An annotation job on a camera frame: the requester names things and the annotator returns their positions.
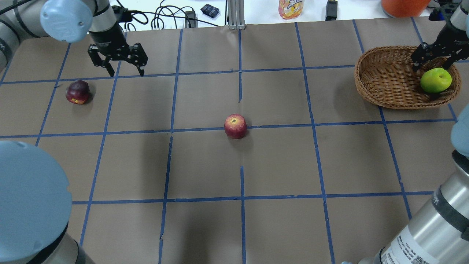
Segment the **wicker basket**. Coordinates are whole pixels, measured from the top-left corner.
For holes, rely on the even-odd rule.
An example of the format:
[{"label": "wicker basket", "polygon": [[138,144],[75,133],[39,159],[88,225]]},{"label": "wicker basket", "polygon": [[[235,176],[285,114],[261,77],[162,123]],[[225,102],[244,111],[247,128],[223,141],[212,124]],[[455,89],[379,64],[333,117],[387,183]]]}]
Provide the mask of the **wicker basket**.
[{"label": "wicker basket", "polygon": [[461,77],[452,65],[448,72],[451,86],[437,94],[425,93],[420,77],[430,69],[441,67],[445,58],[436,58],[412,70],[410,55],[414,46],[377,47],[364,53],[355,66],[355,84],[365,100],[386,108],[422,109],[439,107],[456,98],[461,88]]}]

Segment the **red apple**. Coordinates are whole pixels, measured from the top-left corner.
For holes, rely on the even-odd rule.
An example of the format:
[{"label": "red apple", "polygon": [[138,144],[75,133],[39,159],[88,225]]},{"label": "red apple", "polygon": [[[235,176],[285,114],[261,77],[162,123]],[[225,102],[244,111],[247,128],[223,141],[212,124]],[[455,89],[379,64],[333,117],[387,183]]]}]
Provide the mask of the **red apple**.
[{"label": "red apple", "polygon": [[67,88],[65,97],[74,104],[84,104],[90,98],[90,86],[85,81],[75,81]]},{"label": "red apple", "polygon": [[248,126],[240,114],[232,114],[225,120],[225,133],[232,139],[241,139],[246,135]]}]

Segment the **blue cap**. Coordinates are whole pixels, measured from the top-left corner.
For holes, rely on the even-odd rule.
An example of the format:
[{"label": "blue cap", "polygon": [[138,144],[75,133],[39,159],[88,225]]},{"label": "blue cap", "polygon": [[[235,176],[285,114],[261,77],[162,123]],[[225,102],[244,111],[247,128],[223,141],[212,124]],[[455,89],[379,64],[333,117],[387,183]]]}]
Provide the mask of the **blue cap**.
[{"label": "blue cap", "polygon": [[72,210],[67,186],[48,153],[0,141],[0,262],[36,254],[60,236]]},{"label": "blue cap", "polygon": [[451,143],[459,153],[469,157],[469,105],[459,114],[458,122],[451,130]]},{"label": "blue cap", "polygon": [[41,9],[41,25],[56,40],[82,40],[93,23],[93,13],[80,0],[49,0]]}]

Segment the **snack package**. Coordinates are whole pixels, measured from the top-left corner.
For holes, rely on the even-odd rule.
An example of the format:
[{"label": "snack package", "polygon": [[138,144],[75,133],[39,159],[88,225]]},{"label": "snack package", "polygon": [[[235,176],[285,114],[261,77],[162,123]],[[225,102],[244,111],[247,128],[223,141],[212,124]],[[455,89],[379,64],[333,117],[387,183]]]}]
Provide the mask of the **snack package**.
[{"label": "snack package", "polygon": [[303,11],[304,0],[280,0],[279,14],[283,19],[292,19]]}]

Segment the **warning label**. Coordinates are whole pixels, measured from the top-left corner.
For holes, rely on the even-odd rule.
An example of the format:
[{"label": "warning label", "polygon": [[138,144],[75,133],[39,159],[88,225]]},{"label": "warning label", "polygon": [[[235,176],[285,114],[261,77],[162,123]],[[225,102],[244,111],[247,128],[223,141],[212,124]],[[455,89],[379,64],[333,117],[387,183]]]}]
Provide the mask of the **warning label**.
[{"label": "warning label", "polygon": [[391,246],[381,254],[383,264],[439,264],[414,240],[406,226],[391,242]]}]

